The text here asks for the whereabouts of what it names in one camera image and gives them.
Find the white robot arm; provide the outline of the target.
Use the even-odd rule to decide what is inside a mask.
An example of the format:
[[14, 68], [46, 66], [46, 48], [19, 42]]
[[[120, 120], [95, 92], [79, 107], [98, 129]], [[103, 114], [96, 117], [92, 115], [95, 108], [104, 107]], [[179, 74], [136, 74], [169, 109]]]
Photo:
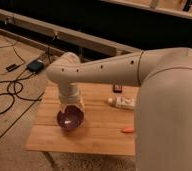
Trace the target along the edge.
[[82, 63], [71, 52], [47, 69], [59, 99], [80, 99], [78, 84], [136, 86], [136, 171], [192, 171], [192, 49], [146, 50]]

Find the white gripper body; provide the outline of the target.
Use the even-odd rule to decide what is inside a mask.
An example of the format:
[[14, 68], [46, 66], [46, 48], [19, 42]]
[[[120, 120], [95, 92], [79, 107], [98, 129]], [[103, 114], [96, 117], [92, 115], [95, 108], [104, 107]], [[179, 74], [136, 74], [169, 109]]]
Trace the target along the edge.
[[64, 112], [66, 108], [69, 106], [75, 106], [82, 112], [85, 111], [81, 92], [78, 87], [69, 89], [60, 88], [59, 100], [60, 100], [60, 110], [62, 112]]

